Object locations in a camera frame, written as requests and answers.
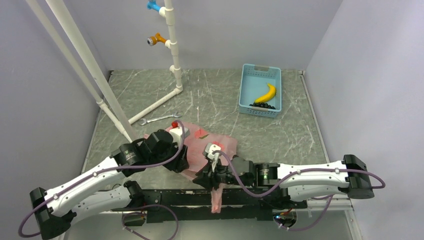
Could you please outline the pink plastic bag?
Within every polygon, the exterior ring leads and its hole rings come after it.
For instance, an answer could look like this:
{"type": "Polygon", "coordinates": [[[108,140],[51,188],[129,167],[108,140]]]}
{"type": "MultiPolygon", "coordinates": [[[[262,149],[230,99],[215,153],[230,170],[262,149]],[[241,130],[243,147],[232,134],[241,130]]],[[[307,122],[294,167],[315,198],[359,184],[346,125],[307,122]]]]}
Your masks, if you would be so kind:
{"type": "MultiPolygon", "coordinates": [[[[208,150],[212,146],[212,152],[219,150],[230,158],[236,155],[238,141],[235,138],[228,135],[210,133],[190,122],[182,123],[185,131],[189,131],[189,135],[186,136],[184,140],[184,145],[188,148],[188,168],[183,170],[180,175],[184,176],[189,181],[194,180],[197,177],[196,174],[207,165],[208,160],[204,156],[205,149],[208,150]]],[[[180,126],[177,127],[177,123],[174,121],[165,131],[174,134],[177,132],[176,129],[180,128],[180,126]]],[[[226,187],[229,187],[228,183],[219,183],[218,187],[213,187],[213,190],[207,190],[211,193],[212,214],[221,213],[223,190],[226,187]]]]}

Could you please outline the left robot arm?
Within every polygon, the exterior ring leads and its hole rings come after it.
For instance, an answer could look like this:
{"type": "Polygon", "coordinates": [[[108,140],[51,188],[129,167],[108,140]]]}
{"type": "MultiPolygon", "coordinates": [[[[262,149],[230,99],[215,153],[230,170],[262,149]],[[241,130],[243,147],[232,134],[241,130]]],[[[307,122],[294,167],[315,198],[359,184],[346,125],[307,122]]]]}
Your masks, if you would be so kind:
{"type": "Polygon", "coordinates": [[[121,145],[91,170],[51,189],[38,187],[30,192],[39,234],[44,240],[56,238],[72,225],[109,210],[137,210],[152,203],[136,181],[129,180],[112,190],[103,187],[147,168],[163,166],[179,173],[188,168],[184,139],[188,128],[160,129],[148,138],[121,145]]]}

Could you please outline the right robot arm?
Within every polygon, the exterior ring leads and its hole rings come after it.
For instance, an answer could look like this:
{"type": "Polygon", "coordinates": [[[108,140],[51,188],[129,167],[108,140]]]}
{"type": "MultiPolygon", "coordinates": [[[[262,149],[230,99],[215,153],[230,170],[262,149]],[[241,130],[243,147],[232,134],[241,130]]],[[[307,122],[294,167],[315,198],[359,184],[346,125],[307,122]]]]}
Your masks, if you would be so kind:
{"type": "Polygon", "coordinates": [[[280,189],[275,200],[282,208],[326,195],[347,195],[351,199],[375,196],[366,164],[353,154],[312,165],[254,163],[242,157],[234,157],[228,165],[210,160],[195,174],[193,183],[207,190],[215,190],[220,184],[266,189],[261,197],[280,189]]]}

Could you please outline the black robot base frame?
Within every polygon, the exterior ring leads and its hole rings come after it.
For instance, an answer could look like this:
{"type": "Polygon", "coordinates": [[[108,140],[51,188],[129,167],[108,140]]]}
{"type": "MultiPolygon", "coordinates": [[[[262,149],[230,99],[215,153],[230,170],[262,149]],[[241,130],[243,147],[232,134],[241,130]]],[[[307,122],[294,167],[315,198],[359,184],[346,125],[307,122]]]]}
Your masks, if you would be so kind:
{"type": "Polygon", "coordinates": [[[221,195],[219,213],[212,212],[212,195],[204,189],[142,189],[136,181],[122,185],[130,193],[130,203],[122,211],[135,212],[124,219],[127,227],[141,227],[144,223],[167,221],[203,221],[256,219],[270,221],[278,211],[306,209],[307,201],[290,200],[287,190],[276,189],[271,194],[256,198],[240,188],[225,188],[221,195]]]}

